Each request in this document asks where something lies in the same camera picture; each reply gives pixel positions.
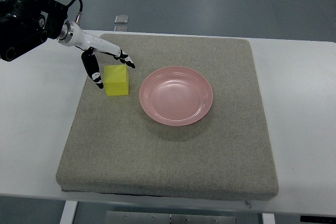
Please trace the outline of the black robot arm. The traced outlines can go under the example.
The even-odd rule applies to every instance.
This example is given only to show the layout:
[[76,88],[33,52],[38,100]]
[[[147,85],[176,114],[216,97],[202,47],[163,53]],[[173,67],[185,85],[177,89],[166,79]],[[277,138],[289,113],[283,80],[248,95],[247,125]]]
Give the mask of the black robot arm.
[[58,38],[68,8],[55,0],[1,1],[1,59],[12,61]]

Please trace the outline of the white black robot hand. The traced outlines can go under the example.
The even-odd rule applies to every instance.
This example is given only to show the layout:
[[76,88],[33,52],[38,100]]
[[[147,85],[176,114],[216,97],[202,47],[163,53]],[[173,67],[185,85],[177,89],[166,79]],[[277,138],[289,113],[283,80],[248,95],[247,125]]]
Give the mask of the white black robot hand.
[[84,32],[75,22],[65,21],[57,41],[64,46],[74,46],[82,50],[81,60],[86,73],[100,89],[103,89],[103,82],[95,55],[96,52],[112,56],[122,64],[135,68],[135,64],[130,56],[119,46]]

